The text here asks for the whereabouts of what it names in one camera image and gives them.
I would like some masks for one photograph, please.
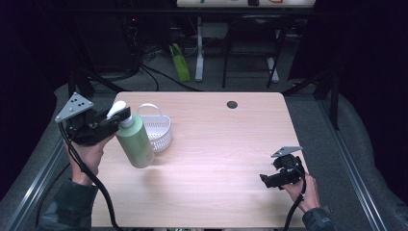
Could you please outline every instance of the white plastic basket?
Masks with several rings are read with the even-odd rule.
[[[141,115],[140,110],[145,107],[155,108],[159,115]],[[162,110],[154,104],[145,103],[138,107],[138,114],[143,120],[147,136],[152,143],[155,153],[164,151],[171,144],[171,122],[167,115],[163,115]]]

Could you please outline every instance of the human hand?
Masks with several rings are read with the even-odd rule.
[[[78,152],[79,156],[81,157],[81,160],[87,165],[87,167],[93,172],[93,174],[95,175],[98,174],[99,172],[98,167],[99,164],[101,163],[102,155],[104,153],[103,148],[105,147],[106,143],[108,143],[108,141],[110,141],[114,136],[115,134],[107,137],[103,141],[100,141],[99,143],[93,146],[82,146],[78,145],[75,142],[72,143],[72,146]],[[66,145],[66,143],[64,144],[64,146],[65,150],[68,153],[68,146]],[[82,172],[78,164],[72,159],[71,155],[68,156],[72,168],[72,182],[90,186],[92,184],[92,181],[84,172]]]
[[[305,179],[306,179],[305,196],[303,197],[303,201],[300,202],[298,206],[299,209],[303,211],[303,213],[306,213],[311,209],[320,207],[318,184],[316,183],[316,179],[313,178],[313,176],[309,175],[308,173],[305,173]],[[282,186],[282,188],[288,192],[292,201],[296,201],[297,197],[302,191],[302,186],[303,179],[300,179],[296,184],[284,185]]]

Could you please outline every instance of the table surface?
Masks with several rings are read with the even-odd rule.
[[[259,0],[258,8],[313,8],[316,0],[283,0],[273,3]],[[177,0],[177,7],[182,8],[257,8],[248,6],[247,0]]]
[[[268,189],[260,174],[276,174],[270,154],[299,145],[284,97],[271,92],[122,92],[132,113],[153,103],[171,119],[171,146],[152,166],[134,168],[117,139],[105,147],[98,177],[122,227],[282,227],[293,202]],[[230,109],[227,102],[238,107]],[[143,109],[142,114],[157,111]],[[303,162],[301,151],[294,152]],[[297,209],[291,227],[303,227]],[[101,192],[92,226],[112,226]]]

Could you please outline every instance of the dark jacket sleeve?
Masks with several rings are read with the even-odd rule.
[[[303,223],[311,231],[341,231],[341,227],[334,222],[329,214],[321,209],[311,209],[303,215]]]
[[[66,180],[46,212],[37,230],[90,230],[93,202],[98,189]]]

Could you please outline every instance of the dark curtain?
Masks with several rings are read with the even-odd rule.
[[[58,35],[35,1],[0,6],[1,182],[3,198],[33,153],[66,83],[69,61]]]
[[[404,167],[408,162],[408,15],[402,6],[406,6],[402,1],[317,0],[316,12],[356,16],[351,21],[311,20],[289,78],[313,77],[345,49],[340,93],[363,119],[376,167],[390,189],[408,203],[408,168]]]

